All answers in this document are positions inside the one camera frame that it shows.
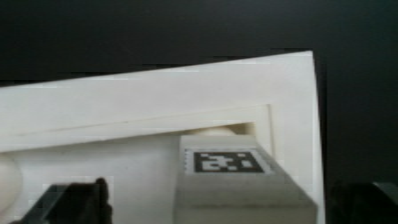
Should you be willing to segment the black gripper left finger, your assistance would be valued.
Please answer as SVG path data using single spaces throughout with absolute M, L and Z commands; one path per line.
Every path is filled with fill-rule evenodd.
M 34 210 L 32 224 L 112 224 L 105 179 L 98 178 L 91 183 L 52 185 Z

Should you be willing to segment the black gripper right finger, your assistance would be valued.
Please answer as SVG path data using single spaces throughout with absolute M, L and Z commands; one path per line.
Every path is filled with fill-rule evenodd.
M 331 224 L 398 224 L 398 185 L 338 182 L 331 190 Z

